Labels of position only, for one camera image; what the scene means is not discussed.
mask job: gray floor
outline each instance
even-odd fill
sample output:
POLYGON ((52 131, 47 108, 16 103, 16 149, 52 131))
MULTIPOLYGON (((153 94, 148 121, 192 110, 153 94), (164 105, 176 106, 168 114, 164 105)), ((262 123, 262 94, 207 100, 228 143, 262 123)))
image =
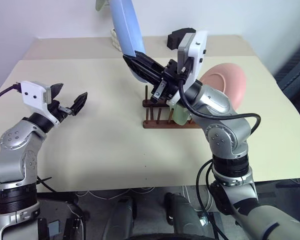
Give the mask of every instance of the gray floor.
MULTIPOLYGON (((290 180, 283 180, 281 183, 293 184, 290 180)), ((276 182, 266 184, 258 184, 257 191, 261 204, 272 205, 290 214, 300 221, 300 188, 276 188, 276 182)), ((199 208, 194 186, 188 188, 189 198, 195 208, 199 208)), ((109 198, 120 193, 124 193, 126 189, 93 191, 95 195, 109 198)), ((151 234, 151 233, 173 233, 173 227, 166 221, 166 213, 163 207, 164 195, 167 192, 181 193, 182 187, 157 187, 147 194, 138 194, 129 191, 126 195, 132 196, 137 202, 137 218, 134 222, 133 234, 151 234)), ((201 188, 203 203, 207 203, 207 192, 205 187, 201 188)), ((101 240, 102 234, 107 220, 118 201, 118 198, 112 200, 98 199, 90 194, 79 197, 78 205, 85 212, 86 236, 87 240, 101 240)), ((60 220, 60 231, 63 233, 65 221, 71 216, 71 212, 66 203, 41 200, 40 217, 46 218, 48 222, 60 220)), ((216 222, 224 231, 230 240, 247 240, 243 230, 235 225, 235 220, 231 216, 224 216, 217 213, 215 215, 216 222)), ((210 225, 204 228, 207 237, 214 237, 210 225)), ((62 240, 62 234, 51 238, 52 240, 62 240)), ((77 230, 76 239, 80 240, 81 228, 77 230)))

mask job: white wall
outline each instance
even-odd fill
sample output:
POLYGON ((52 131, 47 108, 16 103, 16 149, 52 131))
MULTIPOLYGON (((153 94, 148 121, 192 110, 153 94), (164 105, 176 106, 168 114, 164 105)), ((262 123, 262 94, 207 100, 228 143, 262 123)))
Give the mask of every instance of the white wall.
MULTIPOLYGON (((300 45, 300 0, 133 0, 142 35, 184 27, 242 35, 275 73, 300 45)), ((0 0, 0 86, 34 38, 109 36, 95 0, 0 0)))

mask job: white table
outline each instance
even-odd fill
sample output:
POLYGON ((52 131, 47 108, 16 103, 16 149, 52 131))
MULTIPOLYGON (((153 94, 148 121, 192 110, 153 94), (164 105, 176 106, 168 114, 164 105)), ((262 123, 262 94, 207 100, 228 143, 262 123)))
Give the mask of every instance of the white table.
MULTIPOLYGON (((155 60, 165 65, 169 58, 155 60)), ((248 139, 254 180, 300 178, 297 110, 258 57, 207 56, 200 76, 220 63, 238 64, 247 76, 237 112, 262 118, 248 139)), ((145 85, 133 78, 121 57, 21 60, 0 91, 20 81, 64 83, 56 97, 63 106, 88 91, 81 112, 52 129, 38 155, 38 175, 52 177, 47 183, 60 192, 194 185, 198 169, 211 158, 201 129, 142 127, 145 85)), ((1 97, 0 136, 30 114, 16 91, 1 97)), ((38 191, 46 190, 38 185, 38 191)))

